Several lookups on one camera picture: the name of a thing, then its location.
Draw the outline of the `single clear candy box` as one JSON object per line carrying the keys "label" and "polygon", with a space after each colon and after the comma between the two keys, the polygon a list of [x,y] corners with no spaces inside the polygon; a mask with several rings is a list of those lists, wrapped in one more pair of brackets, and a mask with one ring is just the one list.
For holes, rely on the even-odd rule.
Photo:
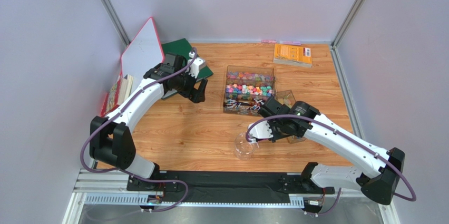
{"label": "single clear candy box", "polygon": [[[276,100],[280,104],[286,105],[290,109],[293,107],[293,105],[296,102],[296,99],[295,99],[295,97],[293,95],[292,90],[279,91],[279,92],[276,93],[275,98],[276,98]],[[294,135],[287,137],[287,141],[290,144],[304,142],[305,140],[306,140],[306,138],[304,138],[304,137],[299,138],[299,137],[294,136]]]}

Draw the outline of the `clear plastic jar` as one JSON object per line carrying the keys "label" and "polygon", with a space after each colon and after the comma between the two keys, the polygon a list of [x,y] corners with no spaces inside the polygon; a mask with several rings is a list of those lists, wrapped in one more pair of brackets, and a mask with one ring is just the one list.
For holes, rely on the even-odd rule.
{"label": "clear plastic jar", "polygon": [[240,160],[249,160],[259,149],[257,142],[248,142],[245,133],[239,134],[234,140],[234,154]]}

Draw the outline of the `three-compartment clear candy box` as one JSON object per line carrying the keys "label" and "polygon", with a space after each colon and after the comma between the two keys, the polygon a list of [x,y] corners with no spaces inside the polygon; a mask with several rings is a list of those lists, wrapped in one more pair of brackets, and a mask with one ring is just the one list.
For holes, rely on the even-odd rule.
{"label": "three-compartment clear candy box", "polygon": [[261,106],[275,96],[273,68],[229,65],[226,71],[223,112],[258,116]]}

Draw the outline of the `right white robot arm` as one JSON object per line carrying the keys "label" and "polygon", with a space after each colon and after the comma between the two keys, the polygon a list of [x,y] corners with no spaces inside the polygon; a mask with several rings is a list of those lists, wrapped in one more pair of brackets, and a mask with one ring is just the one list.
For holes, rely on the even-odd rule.
{"label": "right white robot arm", "polygon": [[311,185],[357,190],[382,205],[391,204],[398,195],[399,181],[405,179],[402,173],[405,152],[401,149],[387,150],[366,142],[303,101],[288,107],[275,98],[269,98],[258,113],[262,119],[248,126],[245,136],[248,142],[276,142],[288,137],[307,139],[350,162],[350,166],[308,163],[301,178]]}

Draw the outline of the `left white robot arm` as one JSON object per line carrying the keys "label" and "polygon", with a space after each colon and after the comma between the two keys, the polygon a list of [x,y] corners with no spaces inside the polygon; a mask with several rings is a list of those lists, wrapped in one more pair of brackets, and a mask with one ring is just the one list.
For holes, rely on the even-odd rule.
{"label": "left white robot arm", "polygon": [[148,70],[134,92],[115,110],[91,121],[91,134],[82,151],[112,170],[121,170],[135,177],[151,178],[156,164],[136,152],[132,132],[148,109],[168,92],[176,91],[192,103],[205,101],[207,80],[195,87],[198,75],[206,66],[193,47],[189,60],[181,55],[166,54],[165,60]]}

